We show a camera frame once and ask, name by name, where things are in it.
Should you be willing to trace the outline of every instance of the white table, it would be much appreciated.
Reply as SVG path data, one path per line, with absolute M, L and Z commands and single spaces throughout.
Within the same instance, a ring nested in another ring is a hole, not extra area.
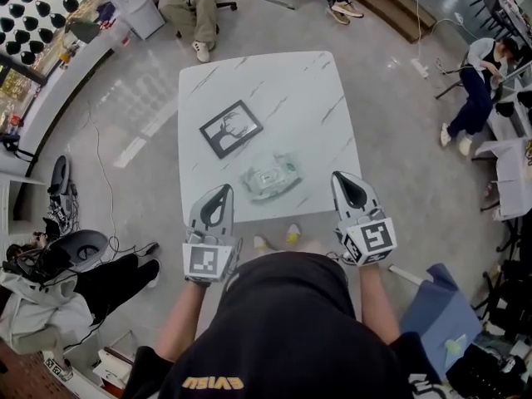
M 264 130 L 222 160 L 200 127 L 242 100 Z M 340 77 L 329 52 L 241 57 L 184 69 L 179 85 L 179 158 L 183 217 L 205 192 L 230 184 L 234 221 L 334 210 L 331 174 L 360 176 L 357 146 Z M 303 181 L 253 204 L 240 176 L 258 159 L 293 153 Z
M 525 143 L 529 138 L 484 142 L 475 155 L 491 152 L 497 157 L 497 189 L 500 212 L 497 219 L 507 220 L 532 209 L 532 180 L 527 178 Z

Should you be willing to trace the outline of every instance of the shoe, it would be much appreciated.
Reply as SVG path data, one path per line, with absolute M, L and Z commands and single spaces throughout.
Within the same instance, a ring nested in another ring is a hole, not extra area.
M 160 274 L 160 261 L 157 260 L 157 259 L 153 259 L 153 260 L 150 260 L 151 262 L 157 262 L 157 264 L 159 264 L 159 270 L 157 270 L 157 275 L 155 276 L 155 278 L 153 278 L 151 281 L 148 282 L 148 284 L 146 285 L 146 287 L 148 288 L 153 288 L 157 285 L 157 283 L 159 282 L 159 274 Z
M 351 2 L 335 2 L 332 5 L 331 9 L 335 12 L 340 12 L 344 15 L 348 15 L 349 17 L 364 17 L 364 14 L 355 9 Z
M 460 141 L 460 143 L 458 144 L 458 149 L 460 150 L 463 156 L 469 155 L 472 143 L 473 140 L 469 136 L 464 136 L 464 138 Z
M 327 8 L 327 13 L 330 13 L 334 20 L 342 25 L 348 25 L 350 22 L 349 18 L 343 13 L 333 11 L 330 7 Z
M 264 239 L 260 235 L 255 235 L 253 237 L 253 246 L 258 251 L 265 251 L 269 249 L 268 243 L 266 242 L 266 239 Z
M 295 245 L 300 236 L 301 230 L 299 230 L 299 227 L 295 223 L 290 224 L 286 234 L 286 244 Z
M 443 123 L 441 126 L 441 133 L 440 133 L 440 142 L 441 146 L 444 148 L 449 145 L 449 142 L 452 140 L 452 137 L 449 135 L 449 131 L 447 131 L 448 125 L 446 123 Z
M 193 42 L 192 47 L 196 50 L 196 56 L 201 62 L 205 63 L 210 61 L 209 47 L 207 43 Z

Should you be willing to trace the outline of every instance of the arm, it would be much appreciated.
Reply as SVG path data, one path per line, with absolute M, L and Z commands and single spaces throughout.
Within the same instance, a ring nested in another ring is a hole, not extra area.
M 493 40 L 490 38 L 481 38 L 469 48 L 467 53 L 467 61 L 477 70 L 481 70 L 485 67 L 486 62 L 482 61 L 482 58 L 490 51 L 493 47 Z
M 362 323 L 371 329 L 384 343 L 391 344 L 401 335 L 399 323 L 382 286 L 378 264 L 360 269 L 362 297 Z
M 204 297 L 204 287 L 186 283 L 157 339 L 155 353 L 158 356 L 175 362 L 194 342 Z

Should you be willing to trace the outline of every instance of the khaki pants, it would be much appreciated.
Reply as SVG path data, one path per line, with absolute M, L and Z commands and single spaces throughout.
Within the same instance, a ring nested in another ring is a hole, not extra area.
M 218 0 L 159 0 L 159 10 L 186 39 L 216 41 L 216 3 Z

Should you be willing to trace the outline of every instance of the white sneaker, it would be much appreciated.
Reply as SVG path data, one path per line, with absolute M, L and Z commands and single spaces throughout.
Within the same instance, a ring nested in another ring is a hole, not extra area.
M 472 143 L 473 140 L 469 136 L 464 136 L 464 138 L 460 141 L 460 143 L 458 144 L 458 149 L 460 150 L 463 156 L 469 155 Z
M 210 61 L 209 46 L 207 43 L 193 42 L 192 47 L 196 50 L 196 56 L 201 62 L 205 63 Z
M 157 271 L 157 276 L 153 278 L 151 281 L 148 282 L 146 285 L 147 288 L 154 288 L 157 283 L 159 282 L 159 274 L 160 274 L 160 261 L 157 259 L 154 259 L 159 264 L 159 270 Z
M 446 123 L 443 123 L 441 126 L 441 133 L 440 133 L 440 142 L 441 146 L 444 148 L 449 145 L 449 142 L 452 140 L 452 137 L 449 136 L 449 132 L 447 131 L 448 125 Z

